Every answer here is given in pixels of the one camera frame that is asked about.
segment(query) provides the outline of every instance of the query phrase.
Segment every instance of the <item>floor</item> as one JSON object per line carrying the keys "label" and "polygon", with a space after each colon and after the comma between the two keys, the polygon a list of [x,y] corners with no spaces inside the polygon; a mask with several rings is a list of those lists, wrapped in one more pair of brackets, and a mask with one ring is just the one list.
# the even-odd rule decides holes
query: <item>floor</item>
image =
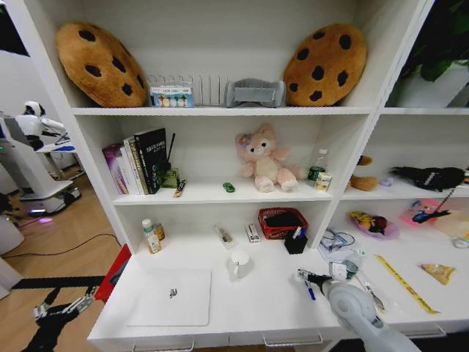
{"label": "floor", "polygon": [[[76,169],[66,171],[71,176]],[[62,252],[72,248],[93,235],[113,233],[111,225],[101,208],[96,194],[86,176],[75,179],[75,184],[82,194],[77,202],[67,210],[51,217],[50,222],[32,222],[22,227],[25,241],[7,255]],[[21,207],[18,197],[12,203]],[[25,216],[22,210],[15,212]],[[31,219],[21,219],[20,225],[29,223]],[[54,276],[94,276],[105,275],[114,258],[119,252],[115,240],[103,236],[88,242],[82,247],[66,254],[47,257],[16,257],[6,261],[26,278]],[[0,300],[0,341],[3,352],[23,350],[34,336],[37,326],[33,318],[33,309],[41,304],[51,289],[14,290]],[[65,288],[59,293],[55,304],[74,301],[84,294],[83,288]],[[62,331],[56,352],[87,352],[96,349],[86,341],[97,317],[103,308],[101,301],[95,301],[90,308],[68,323]],[[264,346],[236,348],[208,348],[201,352],[257,352],[264,351]],[[278,352],[293,351],[278,349]]]}

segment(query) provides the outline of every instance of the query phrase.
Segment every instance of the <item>tape measure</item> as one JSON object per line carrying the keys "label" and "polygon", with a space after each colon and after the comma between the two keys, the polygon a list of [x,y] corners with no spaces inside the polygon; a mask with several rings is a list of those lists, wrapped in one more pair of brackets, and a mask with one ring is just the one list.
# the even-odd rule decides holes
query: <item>tape measure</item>
{"label": "tape measure", "polygon": [[384,259],[383,257],[381,257],[378,254],[375,254],[374,256],[380,261],[381,264],[383,264],[383,266],[386,269],[388,269],[388,271],[391,273],[392,276],[394,276],[394,278],[397,280],[397,282],[408,293],[410,293],[410,295],[413,297],[413,299],[415,299],[422,306],[422,308],[425,309],[425,311],[427,313],[429,313],[429,314],[438,314],[438,313],[440,313],[436,310],[433,310],[433,308],[431,308],[431,306],[429,306],[428,303],[426,303],[424,301],[424,299],[422,297],[420,297],[420,295],[402,278],[402,276],[399,275],[399,273],[386,261],[386,259]]}

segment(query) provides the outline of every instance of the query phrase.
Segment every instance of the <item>white robot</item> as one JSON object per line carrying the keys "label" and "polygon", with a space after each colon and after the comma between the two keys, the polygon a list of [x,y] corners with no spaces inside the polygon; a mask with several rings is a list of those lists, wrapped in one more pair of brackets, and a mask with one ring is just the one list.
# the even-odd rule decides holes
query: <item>white robot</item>
{"label": "white robot", "polygon": [[35,150],[43,145],[40,135],[61,136],[57,131],[66,131],[60,122],[43,117],[39,103],[28,101],[25,108],[17,117],[0,111],[0,163],[23,192],[20,201],[31,215],[57,213],[77,200],[80,191],[72,181],[53,180]]}
{"label": "white robot", "polygon": [[302,269],[297,274],[320,287],[333,313],[363,340],[366,352],[421,352],[407,336],[377,316],[372,297],[358,287]]}

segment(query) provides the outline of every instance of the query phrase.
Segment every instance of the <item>book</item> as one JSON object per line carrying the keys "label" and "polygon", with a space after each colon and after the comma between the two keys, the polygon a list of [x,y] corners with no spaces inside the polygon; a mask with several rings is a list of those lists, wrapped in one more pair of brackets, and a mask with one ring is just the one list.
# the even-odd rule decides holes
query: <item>book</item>
{"label": "book", "polygon": [[112,144],[103,149],[104,159],[108,164],[109,171],[111,172],[112,179],[116,185],[116,189],[119,194],[128,194],[127,187],[125,185],[124,177],[119,168],[117,158],[122,156],[120,147],[122,144]]}
{"label": "book", "polygon": [[143,190],[142,194],[148,194],[147,182],[145,182],[144,171],[141,168],[139,152],[137,150],[137,146],[135,146],[135,139],[129,141],[130,151],[132,152],[133,161],[135,162],[135,167],[137,170],[137,174],[139,174],[141,188]]}
{"label": "book", "polygon": [[134,137],[148,193],[155,194],[166,173],[166,129],[142,131]]}
{"label": "book", "polygon": [[137,187],[137,182],[133,176],[132,168],[130,167],[130,161],[127,157],[127,152],[125,147],[120,147],[120,153],[122,156],[117,157],[117,163],[119,164],[120,172],[124,177],[125,185],[129,194],[140,194],[139,188]]}
{"label": "book", "polygon": [[125,147],[125,151],[127,152],[127,157],[129,159],[129,162],[130,162],[130,168],[132,169],[133,176],[135,178],[137,188],[139,189],[139,193],[140,194],[148,194],[148,191],[145,193],[144,185],[142,185],[142,183],[141,183],[142,179],[140,178],[140,174],[139,174],[139,171],[137,170],[137,166],[136,166],[136,162],[139,162],[139,160],[138,160],[138,158],[137,158],[137,160],[135,160],[135,158],[133,157],[132,149],[130,148],[130,142],[135,144],[135,139],[133,138],[133,136],[124,139],[124,147]]}

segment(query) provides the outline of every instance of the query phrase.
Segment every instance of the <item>brown plush toy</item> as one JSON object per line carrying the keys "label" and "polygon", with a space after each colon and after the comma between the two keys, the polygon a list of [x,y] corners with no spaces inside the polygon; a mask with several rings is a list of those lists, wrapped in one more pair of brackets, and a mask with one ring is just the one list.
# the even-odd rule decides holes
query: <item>brown plush toy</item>
{"label": "brown plush toy", "polygon": [[74,84],[100,106],[142,106],[147,85],[137,61],[111,33],[92,24],[65,24],[56,36],[60,62]]}
{"label": "brown plush toy", "polygon": [[[370,165],[373,159],[369,156],[362,155],[358,160],[357,165],[365,166]],[[374,176],[359,177],[352,175],[347,187],[353,187],[362,191],[373,191],[378,186],[378,179]]]}
{"label": "brown plush toy", "polygon": [[347,95],[360,79],[366,41],[350,24],[332,24],[306,38],[284,72],[287,104],[329,106]]}

